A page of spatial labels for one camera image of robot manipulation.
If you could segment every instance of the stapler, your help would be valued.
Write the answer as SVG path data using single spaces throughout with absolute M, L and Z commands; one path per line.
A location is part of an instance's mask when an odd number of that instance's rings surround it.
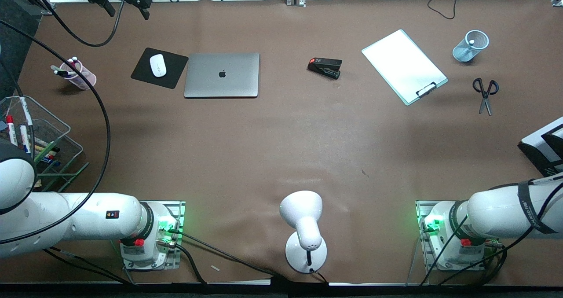
M 338 79 L 340 77 L 341 65 L 342 61 L 340 59 L 320 59 L 315 57 L 309 61 L 307 69 L 332 79 Z

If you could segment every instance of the pen holder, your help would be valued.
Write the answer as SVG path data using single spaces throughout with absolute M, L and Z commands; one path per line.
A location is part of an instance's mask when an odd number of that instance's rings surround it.
M 86 67 L 84 67 L 84 65 L 82 65 L 82 62 L 77 61 L 76 66 L 78 67 L 79 72 L 84 75 L 84 77 L 88 80 L 88 82 L 90 82 L 92 85 L 96 84 L 96 80 L 97 80 L 96 75 L 91 73 L 90 70 L 86 69 Z M 60 69 L 62 69 L 64 71 L 75 71 L 74 68 L 67 66 L 66 63 L 63 63 L 60 66 Z M 73 75 L 71 77 L 63 77 L 63 78 L 65 80 L 70 81 L 72 84 L 81 88 L 82 90 L 89 90 L 90 89 L 90 87 L 88 87 L 88 85 L 84 82 L 84 80 L 82 80 L 82 78 L 80 78 L 79 75 Z
M 487 34 L 473 29 L 468 31 L 465 38 L 454 47 L 452 54 L 457 61 L 468 62 L 487 46 L 489 46 Z

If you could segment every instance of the white mouse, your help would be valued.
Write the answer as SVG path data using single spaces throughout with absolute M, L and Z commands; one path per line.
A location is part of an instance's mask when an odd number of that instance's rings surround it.
M 162 54 L 154 55 L 150 58 L 150 68 L 153 75 L 160 78 L 166 74 L 165 58 Z

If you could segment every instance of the silver laptop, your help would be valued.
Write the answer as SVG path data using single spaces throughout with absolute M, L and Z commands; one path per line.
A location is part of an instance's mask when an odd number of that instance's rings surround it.
M 190 54 L 186 98 L 258 97 L 260 54 Z

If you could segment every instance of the scissors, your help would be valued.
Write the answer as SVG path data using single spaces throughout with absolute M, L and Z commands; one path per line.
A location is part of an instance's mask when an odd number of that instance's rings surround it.
M 485 89 L 483 88 L 483 81 L 481 80 L 481 78 L 477 78 L 473 80 L 473 89 L 475 89 L 475 91 L 477 92 L 480 92 L 481 95 L 483 96 L 483 100 L 481 101 L 481 107 L 479 108 L 479 114 L 483 113 L 483 110 L 486 107 L 489 116 L 492 116 L 493 112 L 491 111 L 491 103 L 489 102 L 489 96 L 492 96 L 498 92 L 499 90 L 498 83 L 494 80 L 491 80 L 491 82 L 489 83 L 489 88 L 485 91 Z

